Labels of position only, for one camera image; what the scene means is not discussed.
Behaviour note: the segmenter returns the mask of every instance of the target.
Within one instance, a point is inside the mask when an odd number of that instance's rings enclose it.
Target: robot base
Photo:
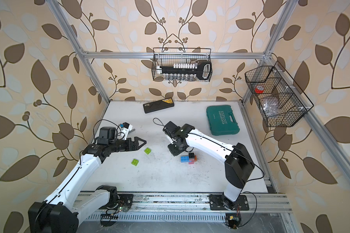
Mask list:
[[[226,201],[225,197],[223,195],[214,195],[211,194],[209,195],[209,200],[210,200],[210,209],[211,210],[233,210],[233,209],[227,209],[225,207],[224,202]],[[235,210],[237,210],[237,206],[240,206],[240,210],[249,210],[249,204],[247,202],[247,198],[245,195],[239,195],[237,200],[233,203],[231,203],[235,206]]]

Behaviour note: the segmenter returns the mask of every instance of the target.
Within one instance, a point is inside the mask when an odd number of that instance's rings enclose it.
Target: green lego brick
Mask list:
[[[144,150],[144,152],[145,152],[146,154],[150,154],[150,152],[151,152],[151,149],[149,149],[149,148],[146,148],[146,149]]]
[[[134,158],[134,160],[131,162],[131,164],[132,164],[132,165],[135,165],[135,166],[137,166],[138,163],[139,163],[139,160],[137,160],[137,159],[135,159],[135,158]]]

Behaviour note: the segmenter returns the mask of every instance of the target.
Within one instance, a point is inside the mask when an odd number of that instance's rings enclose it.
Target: green tool case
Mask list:
[[[240,131],[230,105],[208,106],[206,115],[212,135],[236,134]]]

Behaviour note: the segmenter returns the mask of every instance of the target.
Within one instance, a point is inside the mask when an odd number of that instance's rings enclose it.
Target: white table surface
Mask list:
[[[138,151],[112,153],[104,163],[93,173],[82,190],[95,190],[106,184],[116,186],[118,191],[125,192],[223,192],[228,181],[225,178],[224,164],[212,156],[194,149],[197,156],[195,164],[181,163],[180,156],[188,155],[182,152],[173,156],[168,151],[169,144],[162,126],[153,123],[153,118],[159,118],[163,124],[172,121],[182,127],[190,124],[221,142],[245,145],[258,164],[250,141],[243,116],[237,102],[175,102],[175,106],[145,114],[144,102],[111,101],[103,119],[116,124],[127,122],[133,125],[135,131],[128,134],[132,140],[135,136],[147,141]],[[211,105],[231,105],[233,114],[240,128],[235,135],[213,136],[210,132],[206,116],[206,108]],[[102,121],[103,126],[114,126]],[[152,151],[147,155],[144,150],[149,147]],[[137,166],[131,164],[138,159]],[[254,168],[250,179],[262,176],[258,168]],[[246,184],[243,191],[267,193],[263,179],[253,180]]]

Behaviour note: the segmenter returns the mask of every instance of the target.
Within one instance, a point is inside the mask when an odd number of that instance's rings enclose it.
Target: plastic bag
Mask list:
[[[267,96],[262,99],[262,107],[266,116],[279,114],[279,99],[275,96]]]

